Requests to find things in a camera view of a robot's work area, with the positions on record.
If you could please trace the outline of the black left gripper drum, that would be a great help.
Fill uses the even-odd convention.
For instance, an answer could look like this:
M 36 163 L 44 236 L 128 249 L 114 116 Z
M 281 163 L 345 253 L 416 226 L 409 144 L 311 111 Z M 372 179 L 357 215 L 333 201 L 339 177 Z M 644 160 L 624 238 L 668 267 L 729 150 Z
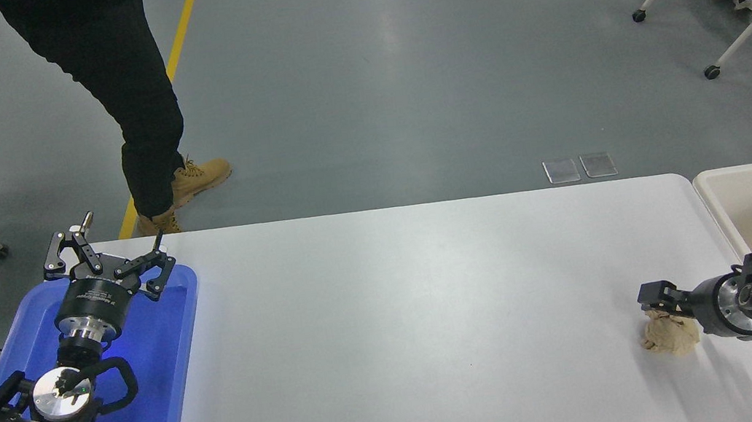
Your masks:
M 129 289 L 99 278 L 72 281 L 63 296 L 55 325 L 62 335 L 88 327 L 92 320 L 104 329 L 122 329 L 132 300 Z

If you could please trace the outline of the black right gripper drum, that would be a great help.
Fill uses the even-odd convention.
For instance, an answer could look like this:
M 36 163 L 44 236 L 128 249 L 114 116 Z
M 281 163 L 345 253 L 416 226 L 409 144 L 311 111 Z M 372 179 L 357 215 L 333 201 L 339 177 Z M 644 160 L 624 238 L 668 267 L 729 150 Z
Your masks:
M 695 320 L 707 335 L 727 338 L 740 336 L 739 329 L 724 316 L 718 299 L 721 287 L 732 276 L 726 273 L 725 276 L 709 278 L 698 284 L 689 295 Z

